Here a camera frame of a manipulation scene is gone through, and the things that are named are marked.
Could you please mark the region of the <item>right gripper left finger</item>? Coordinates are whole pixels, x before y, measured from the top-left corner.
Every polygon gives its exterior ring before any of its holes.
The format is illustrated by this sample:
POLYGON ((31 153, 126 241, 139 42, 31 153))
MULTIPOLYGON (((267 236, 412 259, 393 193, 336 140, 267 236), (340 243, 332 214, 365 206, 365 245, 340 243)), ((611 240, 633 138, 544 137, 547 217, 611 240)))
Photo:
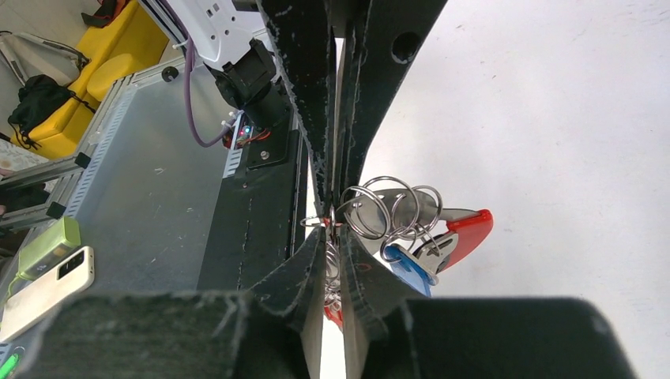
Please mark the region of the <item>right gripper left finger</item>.
POLYGON ((297 252, 252 288, 247 378, 318 378, 326 233, 314 229, 297 252))

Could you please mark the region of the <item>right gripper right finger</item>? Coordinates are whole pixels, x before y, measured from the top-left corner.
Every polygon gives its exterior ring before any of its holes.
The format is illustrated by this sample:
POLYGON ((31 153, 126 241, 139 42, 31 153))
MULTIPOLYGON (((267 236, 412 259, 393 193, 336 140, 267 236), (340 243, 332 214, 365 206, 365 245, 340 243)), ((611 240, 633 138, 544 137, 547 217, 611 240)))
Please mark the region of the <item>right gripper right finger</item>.
POLYGON ((349 226, 338 231, 347 378, 413 378, 401 306, 419 293, 370 255, 349 226))

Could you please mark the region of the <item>key organizer with red handle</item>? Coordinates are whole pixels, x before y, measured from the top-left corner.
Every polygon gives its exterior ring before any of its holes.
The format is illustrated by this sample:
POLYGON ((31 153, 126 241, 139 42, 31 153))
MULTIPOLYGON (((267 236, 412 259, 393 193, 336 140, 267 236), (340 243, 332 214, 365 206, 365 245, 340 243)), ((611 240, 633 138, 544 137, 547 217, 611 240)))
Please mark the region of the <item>key organizer with red handle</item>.
POLYGON ((361 186, 351 186, 344 196, 330 217, 307 217, 301 226, 347 224, 368 253, 383 262, 383 248, 396 243, 437 279, 479 247, 494 227, 490 210, 446 208, 436 188, 410 186, 393 176, 378 176, 361 186))

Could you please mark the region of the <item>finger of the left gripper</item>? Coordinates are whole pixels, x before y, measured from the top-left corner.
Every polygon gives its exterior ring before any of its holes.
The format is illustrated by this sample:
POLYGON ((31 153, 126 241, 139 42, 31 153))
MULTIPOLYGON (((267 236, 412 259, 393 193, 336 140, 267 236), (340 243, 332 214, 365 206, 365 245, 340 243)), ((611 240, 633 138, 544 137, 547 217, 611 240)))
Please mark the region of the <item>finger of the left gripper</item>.
POLYGON ((334 193, 359 184, 363 163, 444 1, 355 1, 348 14, 337 105, 334 193))
POLYGON ((258 1, 307 139, 317 209, 333 204, 335 46, 325 1, 258 1))

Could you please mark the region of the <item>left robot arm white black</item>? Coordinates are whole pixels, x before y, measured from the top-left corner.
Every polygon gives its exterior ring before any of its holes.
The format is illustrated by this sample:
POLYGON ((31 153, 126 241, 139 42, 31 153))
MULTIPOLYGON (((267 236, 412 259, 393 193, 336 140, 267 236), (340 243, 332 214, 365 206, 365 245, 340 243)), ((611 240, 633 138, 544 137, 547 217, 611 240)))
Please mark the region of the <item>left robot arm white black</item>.
POLYGON ((162 1, 186 63, 259 129, 297 121, 317 209, 373 198, 361 179, 378 129, 443 1, 162 1))

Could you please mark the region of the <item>blue key tag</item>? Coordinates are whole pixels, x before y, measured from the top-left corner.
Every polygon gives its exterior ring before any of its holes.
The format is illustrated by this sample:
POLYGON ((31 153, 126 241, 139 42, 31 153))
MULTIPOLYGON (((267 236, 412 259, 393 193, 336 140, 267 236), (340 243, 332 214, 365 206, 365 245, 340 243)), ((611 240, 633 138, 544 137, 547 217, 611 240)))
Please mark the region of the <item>blue key tag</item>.
POLYGON ((392 243, 383 248, 381 258, 390 265, 395 276, 415 291, 431 298, 432 288, 439 282, 436 275, 427 270, 418 259, 401 245, 392 243))

